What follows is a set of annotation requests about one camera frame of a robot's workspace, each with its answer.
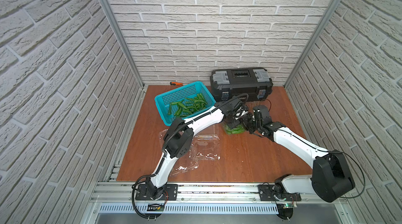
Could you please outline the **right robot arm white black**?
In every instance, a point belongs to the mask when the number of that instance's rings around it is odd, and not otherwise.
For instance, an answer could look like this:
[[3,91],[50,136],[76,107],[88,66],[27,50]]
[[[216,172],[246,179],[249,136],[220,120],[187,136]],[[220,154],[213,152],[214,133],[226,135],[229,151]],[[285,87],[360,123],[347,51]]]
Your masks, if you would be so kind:
[[241,120],[250,133],[258,132],[285,147],[312,169],[312,174],[289,174],[278,178],[272,191],[280,194],[315,194],[331,203],[355,189],[356,184],[343,152],[317,146],[284,124],[272,121],[264,105],[254,107],[253,113],[246,113]]

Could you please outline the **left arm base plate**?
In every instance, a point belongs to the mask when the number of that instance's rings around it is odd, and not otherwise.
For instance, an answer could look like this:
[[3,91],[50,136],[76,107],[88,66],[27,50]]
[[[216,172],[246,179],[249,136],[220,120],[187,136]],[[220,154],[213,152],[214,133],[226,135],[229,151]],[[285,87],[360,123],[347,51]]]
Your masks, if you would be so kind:
[[166,184],[157,189],[152,189],[151,186],[140,184],[136,188],[136,201],[176,201],[178,195],[177,184]]

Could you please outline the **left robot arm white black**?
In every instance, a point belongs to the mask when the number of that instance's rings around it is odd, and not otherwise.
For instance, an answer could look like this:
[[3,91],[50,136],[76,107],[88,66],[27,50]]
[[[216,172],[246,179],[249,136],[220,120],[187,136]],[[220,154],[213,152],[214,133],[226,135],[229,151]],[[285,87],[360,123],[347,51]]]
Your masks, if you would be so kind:
[[174,120],[164,137],[159,163],[146,179],[146,187],[153,199],[163,193],[175,163],[189,151],[194,136],[209,126],[221,123],[226,117],[240,118],[244,114],[241,109],[247,99],[248,95],[243,93],[228,101],[217,102],[202,114],[186,120],[181,118]]

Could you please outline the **clear pepper container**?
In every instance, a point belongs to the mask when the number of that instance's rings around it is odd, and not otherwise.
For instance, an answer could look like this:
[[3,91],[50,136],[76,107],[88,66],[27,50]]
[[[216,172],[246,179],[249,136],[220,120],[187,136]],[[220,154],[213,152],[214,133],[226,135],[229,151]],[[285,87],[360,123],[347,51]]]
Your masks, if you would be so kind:
[[221,146],[219,137],[215,134],[195,136],[192,142],[192,155],[197,160],[220,160]]
[[242,134],[246,131],[241,124],[237,125],[234,128],[230,128],[226,123],[223,123],[223,129],[227,135]]

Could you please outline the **teal plastic basket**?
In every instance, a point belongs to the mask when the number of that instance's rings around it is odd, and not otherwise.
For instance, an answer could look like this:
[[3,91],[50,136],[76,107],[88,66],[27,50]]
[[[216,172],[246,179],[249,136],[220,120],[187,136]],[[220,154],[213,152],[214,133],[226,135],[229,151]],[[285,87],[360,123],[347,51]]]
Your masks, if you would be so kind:
[[216,103],[200,81],[187,84],[155,97],[156,107],[166,126],[178,118],[190,118],[209,110]]

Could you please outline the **clear clamshell container with peppers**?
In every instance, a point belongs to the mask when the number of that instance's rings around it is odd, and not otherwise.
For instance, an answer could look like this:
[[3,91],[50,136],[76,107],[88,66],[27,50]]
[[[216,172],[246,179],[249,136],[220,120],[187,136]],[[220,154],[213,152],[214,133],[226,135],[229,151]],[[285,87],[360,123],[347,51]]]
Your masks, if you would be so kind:
[[189,151],[177,160],[169,177],[178,177],[179,175],[194,171],[198,167],[198,160],[195,158],[195,147],[191,144]]

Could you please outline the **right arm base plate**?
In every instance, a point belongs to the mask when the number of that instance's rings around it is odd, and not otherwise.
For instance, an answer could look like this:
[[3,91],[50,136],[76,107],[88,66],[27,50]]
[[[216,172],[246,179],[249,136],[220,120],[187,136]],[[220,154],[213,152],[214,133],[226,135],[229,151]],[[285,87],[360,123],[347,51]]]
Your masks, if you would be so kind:
[[278,184],[262,183],[258,186],[258,193],[261,201],[275,202],[300,202],[301,196],[298,193],[290,194]]

